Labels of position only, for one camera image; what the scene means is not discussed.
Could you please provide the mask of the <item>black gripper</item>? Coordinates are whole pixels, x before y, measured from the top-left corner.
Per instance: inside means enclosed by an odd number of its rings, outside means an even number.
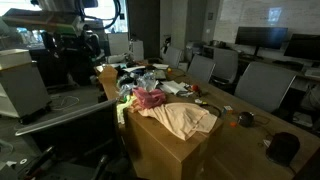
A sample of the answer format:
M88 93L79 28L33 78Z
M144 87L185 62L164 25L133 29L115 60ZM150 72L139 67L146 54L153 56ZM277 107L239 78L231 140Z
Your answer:
M78 85L90 85L95 74L93 61L101 54L99 36L89 31L75 34L42 32L45 48L58 63L56 70L63 78Z

